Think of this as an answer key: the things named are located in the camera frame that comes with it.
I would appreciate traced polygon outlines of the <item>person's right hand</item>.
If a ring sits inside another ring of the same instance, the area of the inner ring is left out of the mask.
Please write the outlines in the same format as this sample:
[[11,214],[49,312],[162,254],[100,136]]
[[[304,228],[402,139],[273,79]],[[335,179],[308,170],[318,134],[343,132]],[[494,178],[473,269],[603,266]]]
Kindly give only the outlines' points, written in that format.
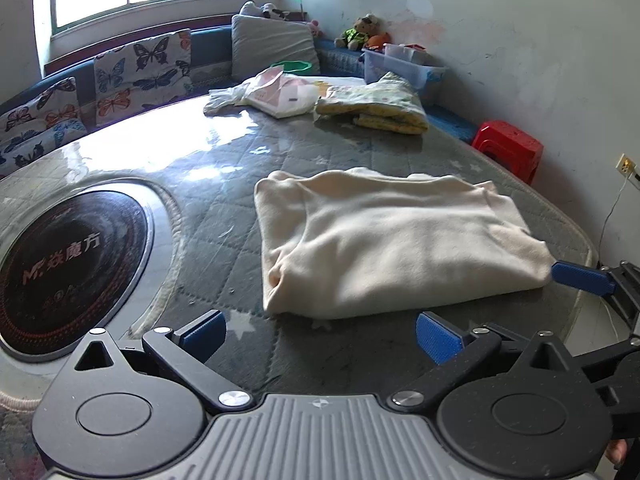
[[614,440],[608,444],[605,456],[615,468],[618,468],[623,465],[627,451],[628,444],[626,440]]

